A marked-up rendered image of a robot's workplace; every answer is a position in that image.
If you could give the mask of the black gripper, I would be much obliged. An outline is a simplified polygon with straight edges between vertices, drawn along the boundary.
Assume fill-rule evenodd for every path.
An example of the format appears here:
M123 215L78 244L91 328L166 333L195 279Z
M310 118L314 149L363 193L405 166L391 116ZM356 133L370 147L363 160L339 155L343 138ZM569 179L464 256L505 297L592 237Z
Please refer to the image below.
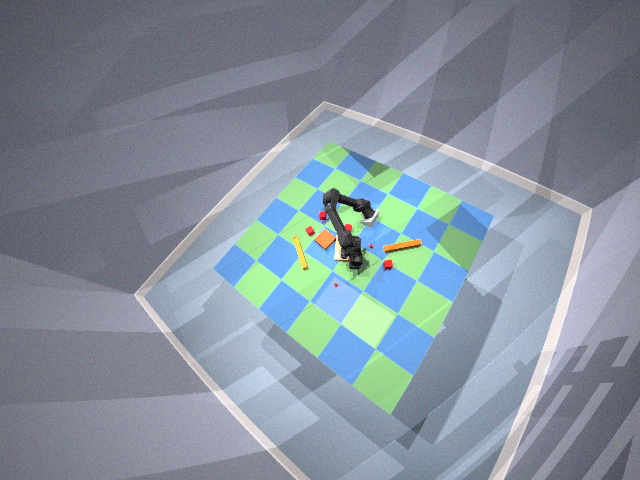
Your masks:
M359 240L360 240L360 242L361 242L361 244L362 244L362 238L361 238L361 237L359 237ZM355 270L360 270L360 269L361 269L361 265L360 265L360 266L353 266L353 265L351 264L351 261L349 261L349 268L350 268L350 269L355 269Z

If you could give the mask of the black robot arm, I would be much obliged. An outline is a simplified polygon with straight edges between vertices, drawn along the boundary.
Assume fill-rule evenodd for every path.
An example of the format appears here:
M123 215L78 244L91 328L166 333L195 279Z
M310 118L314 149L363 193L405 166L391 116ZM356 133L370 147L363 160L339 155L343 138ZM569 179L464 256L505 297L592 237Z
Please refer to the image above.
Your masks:
M360 266L363 264L362 260L362 252L361 250L361 242L359 240L358 235L353 236L351 232L349 232L337 210L337 203L345 204L348 206L352 206L354 211L361 212L366 217L365 219L373 218L375 215L375 211L371 205L371 201L365 198L352 198L343 194L340 194L340 191L336 188L331 188L327 192L323 194L324 211L328 215L331 220L337 234L338 234L338 242L341 246L340 257L342 259L347 259L347 257L351 258L351 264L353 266ZM328 203L331 203L328 205Z

